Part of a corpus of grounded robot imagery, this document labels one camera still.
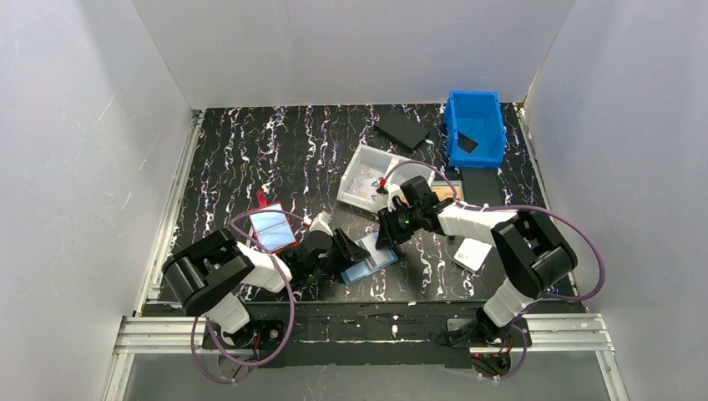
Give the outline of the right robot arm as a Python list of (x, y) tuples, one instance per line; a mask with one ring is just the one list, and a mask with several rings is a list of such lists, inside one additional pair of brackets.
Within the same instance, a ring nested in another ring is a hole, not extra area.
[(542, 210), (483, 211), (452, 197), (440, 199), (421, 176), (402, 184), (400, 194), (385, 189), (377, 211), (378, 249), (408, 241), (419, 230), (480, 241), (496, 248), (505, 279), (476, 312), (472, 332), (492, 340), (506, 332), (545, 291), (573, 271), (578, 258)]

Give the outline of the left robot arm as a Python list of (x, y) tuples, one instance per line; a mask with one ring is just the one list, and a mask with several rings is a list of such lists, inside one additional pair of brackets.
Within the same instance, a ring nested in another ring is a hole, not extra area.
[(219, 229), (170, 256), (161, 271), (186, 316), (206, 317), (223, 332), (235, 334), (250, 322), (233, 293), (239, 285), (278, 293), (290, 282), (343, 272), (370, 255), (343, 230), (330, 228), (328, 215), (321, 213), (301, 241), (279, 251), (252, 249)]

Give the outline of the blue leather card holder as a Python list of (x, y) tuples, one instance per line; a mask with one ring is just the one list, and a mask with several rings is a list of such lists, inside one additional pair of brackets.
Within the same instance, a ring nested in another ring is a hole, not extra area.
[(347, 268), (341, 278), (347, 286), (351, 286), (355, 282), (359, 282), (366, 277), (369, 277), (385, 267), (388, 267), (398, 262), (399, 257), (393, 248), (376, 249), (376, 242), (379, 232), (374, 231), (371, 234), (364, 236), (355, 241), (355, 244), (370, 253), (363, 261)]

